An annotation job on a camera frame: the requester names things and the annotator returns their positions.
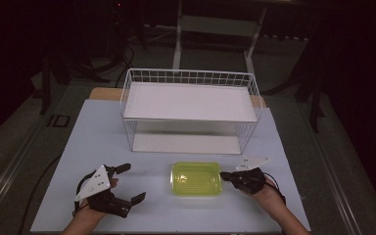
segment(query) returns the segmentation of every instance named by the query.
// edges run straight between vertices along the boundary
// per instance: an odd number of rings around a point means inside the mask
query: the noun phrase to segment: floor
[[[136,68],[170,69],[173,29],[153,28],[147,36],[147,50],[137,39],[129,39],[127,60],[133,55],[131,64]],[[182,69],[246,71],[241,45],[218,42],[215,46],[206,39],[183,35]],[[285,81],[305,46],[304,41],[262,37],[253,55],[258,89],[267,90]],[[74,73],[69,85],[53,80],[52,105],[46,115],[39,114],[40,100],[30,98],[0,127],[0,234],[29,234],[56,158],[63,153],[83,101],[94,87],[115,86],[122,70],[119,67],[101,74],[109,83],[96,83]],[[39,78],[40,74],[32,78],[37,86]],[[297,103],[293,97],[297,88],[263,98],[276,121],[311,234],[376,234],[376,194],[328,97],[322,96],[320,107],[325,117],[318,121],[319,133],[314,133],[308,124],[309,104]],[[54,126],[52,115],[70,117],[70,122],[66,127]]]

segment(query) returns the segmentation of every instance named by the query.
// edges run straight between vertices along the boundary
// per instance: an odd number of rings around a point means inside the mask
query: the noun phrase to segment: wire mesh basket
[[[241,154],[262,99],[251,73],[130,69],[120,106],[132,151]]]

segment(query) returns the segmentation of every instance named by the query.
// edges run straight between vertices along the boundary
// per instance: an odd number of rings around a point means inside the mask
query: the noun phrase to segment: white tabletop
[[[295,180],[289,168],[270,109],[263,109],[258,127],[244,152],[269,157],[261,167],[273,175],[287,198],[288,208],[309,229]],[[132,164],[118,175],[112,191],[130,200],[146,192],[146,199],[127,218],[106,216],[96,233],[270,233],[280,227],[248,196],[223,182],[216,197],[179,197],[171,192],[170,170],[176,162],[218,162],[233,171],[240,156],[151,154],[131,152],[118,101],[87,100],[57,166],[31,232],[60,232],[71,221],[75,188],[81,178],[100,165]]]

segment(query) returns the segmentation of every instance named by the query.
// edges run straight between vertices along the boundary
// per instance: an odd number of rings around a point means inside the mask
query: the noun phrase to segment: yellow-green plastic container
[[[170,185],[178,196],[216,196],[221,192],[218,163],[178,162],[172,166]]]

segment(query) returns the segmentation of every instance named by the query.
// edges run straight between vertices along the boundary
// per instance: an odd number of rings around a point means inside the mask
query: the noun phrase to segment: human arm
[[[112,188],[115,188],[118,184],[118,179],[113,178],[111,180]],[[99,224],[100,220],[105,217],[106,213],[94,211],[88,206],[87,200],[83,200],[79,210],[62,235],[85,235],[90,234]]]
[[[269,179],[266,179],[266,182],[274,185]],[[280,225],[286,235],[309,234],[301,222],[286,207],[275,189],[264,185],[260,191],[250,196]]]

